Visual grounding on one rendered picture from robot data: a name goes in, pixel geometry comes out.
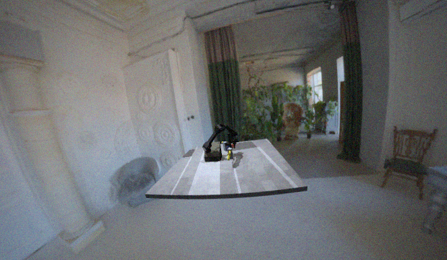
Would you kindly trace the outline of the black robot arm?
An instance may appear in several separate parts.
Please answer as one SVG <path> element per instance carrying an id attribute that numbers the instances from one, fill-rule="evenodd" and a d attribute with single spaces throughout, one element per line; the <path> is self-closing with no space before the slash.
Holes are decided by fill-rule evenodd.
<path id="1" fill-rule="evenodd" d="M 224 127 L 224 128 L 222 128 Z M 213 142 L 213 140 L 215 139 L 215 137 L 221 132 L 224 131 L 225 129 L 227 129 L 230 133 L 227 133 L 228 137 L 234 137 L 237 135 L 237 132 L 234 131 L 232 128 L 228 127 L 226 124 L 218 124 L 217 126 L 215 126 L 214 128 L 214 133 L 211 135 L 210 139 L 204 143 L 204 145 L 202 146 L 202 148 L 205 151 L 205 154 L 210 154 L 211 152 L 211 143 Z M 237 139 L 231 139 L 231 143 L 237 143 Z"/>

